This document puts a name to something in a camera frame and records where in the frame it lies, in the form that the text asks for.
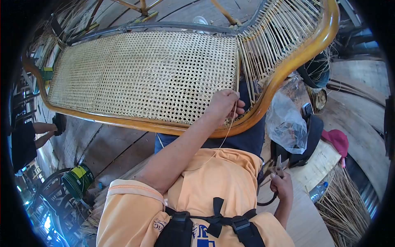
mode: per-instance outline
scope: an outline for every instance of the shoe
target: shoe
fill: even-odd
[[[196,24],[203,24],[203,25],[208,25],[209,23],[206,21],[206,19],[204,19],[203,16],[196,16],[193,21],[193,23]],[[199,33],[199,34],[210,34],[209,32],[204,32],[204,31],[200,31],[200,30],[194,30],[194,32]]]
[[[56,113],[55,116],[52,118],[52,123],[55,124],[58,129],[58,131],[55,131],[55,136],[60,136],[66,129],[60,117],[61,115],[59,113]]]

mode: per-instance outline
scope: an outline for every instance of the rattan strand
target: rattan strand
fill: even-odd
[[[214,92],[233,89],[237,41],[188,32],[131,32],[68,47],[48,94],[89,113],[192,124]]]

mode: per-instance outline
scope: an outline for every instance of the water bottle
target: water bottle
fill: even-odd
[[[321,198],[327,187],[328,182],[323,182],[310,191],[310,199],[313,201],[313,203],[316,203]]]

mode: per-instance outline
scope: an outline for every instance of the bucket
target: bucket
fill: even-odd
[[[77,201],[84,197],[93,181],[93,174],[84,163],[74,167],[62,176],[64,186]]]

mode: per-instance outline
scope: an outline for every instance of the white sneaker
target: white sneaker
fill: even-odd
[[[204,25],[208,25],[209,23],[206,21],[206,19],[204,19],[203,16],[196,16],[193,21],[193,23],[196,24],[204,24]],[[200,30],[193,30],[193,32],[199,33],[199,34],[210,34],[209,32],[204,32],[204,31],[200,31]]]

